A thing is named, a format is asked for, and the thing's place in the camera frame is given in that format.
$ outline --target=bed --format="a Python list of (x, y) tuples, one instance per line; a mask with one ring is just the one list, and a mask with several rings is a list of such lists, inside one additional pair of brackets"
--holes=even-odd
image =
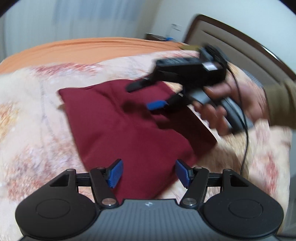
[[(219, 46), (231, 59), (231, 68), (242, 81), (267, 85), (295, 74), (254, 40), (231, 27), (197, 16), (184, 41), (189, 45)], [(21, 233), (14, 220), (17, 204), (67, 169), (85, 169), (77, 154), (62, 102), (56, 91), (104, 81), (138, 79), (158, 58), (197, 56), (181, 50), (181, 43), (128, 38), (79, 39), (49, 43), (8, 57), (0, 64), (0, 239), (17, 240)], [(178, 85), (167, 83), (173, 91)], [(218, 136), (218, 144), (198, 165), (212, 172), (239, 171), (244, 134)], [(289, 199), (289, 148), (291, 131), (269, 128), (264, 120), (250, 131), (250, 149), (244, 177), (275, 198), (287, 211)], [(91, 198), (88, 188), (79, 190)], [(180, 201), (185, 189), (179, 181), (157, 198)], [(206, 200), (218, 193), (209, 189)]]

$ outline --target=human hand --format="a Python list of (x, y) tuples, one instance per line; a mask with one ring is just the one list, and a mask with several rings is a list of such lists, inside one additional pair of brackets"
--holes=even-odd
[[(268, 119), (268, 107), (264, 90), (254, 83), (238, 81), (238, 85), (245, 115), (253, 123), (260, 118)], [(236, 103), (240, 103), (237, 86), (232, 76), (228, 75), (224, 83), (205, 87), (204, 91), (213, 100), (231, 97)], [(225, 119), (227, 113), (222, 106), (214, 108), (210, 104), (202, 105), (198, 102), (193, 102), (193, 106), (195, 111), (201, 114), (201, 119), (209, 122), (209, 128), (216, 129), (221, 136), (229, 134)]]

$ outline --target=blue gripper pad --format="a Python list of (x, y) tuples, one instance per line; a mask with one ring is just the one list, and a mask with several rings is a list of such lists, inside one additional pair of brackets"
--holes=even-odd
[(115, 167), (110, 170), (110, 176), (107, 180), (108, 186), (110, 188), (115, 188), (121, 175), (123, 173), (123, 161), (120, 160)]
[(189, 188), (190, 186), (190, 178), (189, 178), (189, 171), (186, 167), (184, 167), (179, 160), (176, 161), (175, 164), (176, 175), (183, 184), (185, 188)]
[(150, 111), (158, 110), (165, 107), (168, 103), (165, 100), (157, 100), (147, 104), (147, 109)]

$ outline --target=headboard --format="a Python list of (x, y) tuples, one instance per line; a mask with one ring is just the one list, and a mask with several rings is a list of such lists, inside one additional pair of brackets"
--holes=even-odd
[(219, 47), (239, 68), (248, 71), (262, 85), (284, 79), (296, 81), (296, 74), (273, 53), (244, 33), (205, 15), (193, 20), (184, 43)]

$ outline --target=maroon cloth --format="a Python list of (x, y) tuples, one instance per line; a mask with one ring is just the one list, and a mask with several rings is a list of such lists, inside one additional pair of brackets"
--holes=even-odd
[(147, 103), (173, 94), (165, 83), (127, 93), (131, 82), (59, 90), (85, 168), (123, 160), (124, 172), (114, 189), (119, 202), (154, 198), (176, 180), (176, 159), (194, 165), (216, 143), (189, 108), (163, 115), (148, 111)]

